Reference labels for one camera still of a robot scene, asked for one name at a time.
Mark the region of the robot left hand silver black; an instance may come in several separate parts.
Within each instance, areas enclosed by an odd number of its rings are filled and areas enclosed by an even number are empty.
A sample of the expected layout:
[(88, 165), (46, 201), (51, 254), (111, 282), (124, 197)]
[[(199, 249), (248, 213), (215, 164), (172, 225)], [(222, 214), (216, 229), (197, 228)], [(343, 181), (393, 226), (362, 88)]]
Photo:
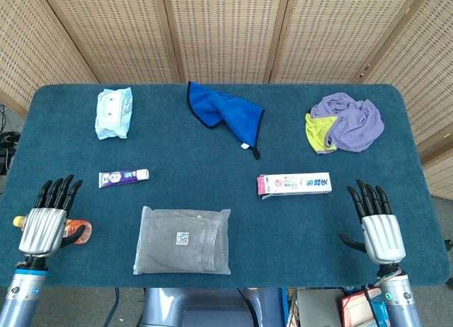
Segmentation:
[(84, 244), (91, 236), (91, 223), (70, 219), (81, 180), (74, 176), (48, 180), (38, 192), (34, 207), (26, 216), (17, 216), (13, 225), (22, 231), (18, 250), (26, 258), (47, 259), (70, 244)]

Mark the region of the robot right hand silver black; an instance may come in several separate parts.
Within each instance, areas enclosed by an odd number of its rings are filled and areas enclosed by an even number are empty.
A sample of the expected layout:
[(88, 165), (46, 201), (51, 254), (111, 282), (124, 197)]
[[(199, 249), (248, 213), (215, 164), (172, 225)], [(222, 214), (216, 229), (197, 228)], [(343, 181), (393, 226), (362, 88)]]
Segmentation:
[(348, 247), (366, 253), (377, 265), (393, 265), (406, 257), (399, 222), (391, 211), (388, 196), (380, 187), (356, 180), (359, 191), (348, 186), (361, 225), (363, 242), (351, 240), (340, 234)]

